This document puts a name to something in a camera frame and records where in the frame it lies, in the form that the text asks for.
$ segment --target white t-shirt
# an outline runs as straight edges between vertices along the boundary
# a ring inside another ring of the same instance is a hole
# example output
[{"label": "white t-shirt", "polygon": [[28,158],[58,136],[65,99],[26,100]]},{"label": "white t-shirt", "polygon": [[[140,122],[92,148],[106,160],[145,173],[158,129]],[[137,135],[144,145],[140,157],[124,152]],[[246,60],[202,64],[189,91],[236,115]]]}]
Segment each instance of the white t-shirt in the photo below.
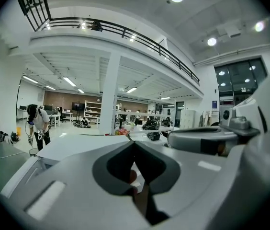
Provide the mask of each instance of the white t-shirt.
[{"label": "white t-shirt", "polygon": [[40,109],[40,114],[38,109],[36,109],[37,112],[37,117],[33,119],[33,123],[34,125],[29,125],[29,128],[32,128],[34,126],[34,132],[38,133],[39,129],[43,129],[44,128],[44,124],[45,123],[49,123],[50,122],[50,118],[48,116],[48,113],[44,110],[44,109]]}]

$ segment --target white cabinet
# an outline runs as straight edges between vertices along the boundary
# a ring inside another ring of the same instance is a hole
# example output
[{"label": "white cabinet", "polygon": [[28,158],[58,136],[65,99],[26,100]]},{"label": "white cabinet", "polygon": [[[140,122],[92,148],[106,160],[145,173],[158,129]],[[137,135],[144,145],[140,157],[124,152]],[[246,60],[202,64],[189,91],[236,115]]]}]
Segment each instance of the white cabinet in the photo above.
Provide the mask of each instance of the white cabinet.
[{"label": "white cabinet", "polygon": [[194,120],[196,111],[194,110],[181,110],[180,129],[194,128]]}]

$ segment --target sign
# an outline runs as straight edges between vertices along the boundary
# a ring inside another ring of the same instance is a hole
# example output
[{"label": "sign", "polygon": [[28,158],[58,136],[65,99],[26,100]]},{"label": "sign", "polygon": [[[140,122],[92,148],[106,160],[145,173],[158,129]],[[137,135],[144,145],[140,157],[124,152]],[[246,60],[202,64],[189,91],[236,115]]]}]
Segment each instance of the sign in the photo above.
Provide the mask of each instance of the sign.
[{"label": "sign", "polygon": [[212,101],[212,108],[217,109],[217,101]]}]

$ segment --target black hair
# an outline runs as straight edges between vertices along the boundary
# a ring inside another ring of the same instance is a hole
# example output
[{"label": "black hair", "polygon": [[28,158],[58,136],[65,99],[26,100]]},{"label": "black hair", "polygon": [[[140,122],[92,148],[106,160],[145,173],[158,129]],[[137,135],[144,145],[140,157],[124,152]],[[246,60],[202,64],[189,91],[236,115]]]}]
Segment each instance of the black hair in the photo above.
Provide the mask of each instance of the black hair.
[{"label": "black hair", "polygon": [[29,115],[29,121],[33,121],[33,119],[36,116],[36,107],[33,104],[28,105],[27,112],[28,112],[28,115]]}]

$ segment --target person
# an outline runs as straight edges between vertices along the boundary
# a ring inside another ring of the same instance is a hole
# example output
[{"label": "person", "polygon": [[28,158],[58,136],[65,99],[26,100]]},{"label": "person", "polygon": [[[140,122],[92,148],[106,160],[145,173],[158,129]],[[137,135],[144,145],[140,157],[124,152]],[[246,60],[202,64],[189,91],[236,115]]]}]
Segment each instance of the person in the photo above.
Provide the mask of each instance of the person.
[{"label": "person", "polygon": [[[33,138],[33,132],[34,136],[37,142],[37,148],[40,151],[43,148],[43,140],[45,140],[45,144],[50,143],[50,135],[49,135],[49,127],[48,123],[50,122],[50,119],[48,117],[47,112],[44,109],[36,108],[33,105],[29,105],[27,108],[28,112],[28,123],[30,128],[30,136]],[[42,130],[42,139],[38,139],[38,131]]]},{"label": "person", "polygon": [[[148,110],[148,113],[150,114],[151,113],[151,110]],[[150,121],[150,116],[148,116],[146,120],[147,121]]]},{"label": "person", "polygon": [[94,21],[91,25],[88,25],[87,28],[91,28],[92,31],[102,32],[103,28],[99,21]]},{"label": "person", "polygon": [[136,126],[138,125],[139,119],[140,119],[140,116],[137,115],[136,118],[135,118],[135,125]]},{"label": "person", "polygon": [[122,122],[126,121],[126,114],[120,114],[119,116],[119,128],[122,128]]}]

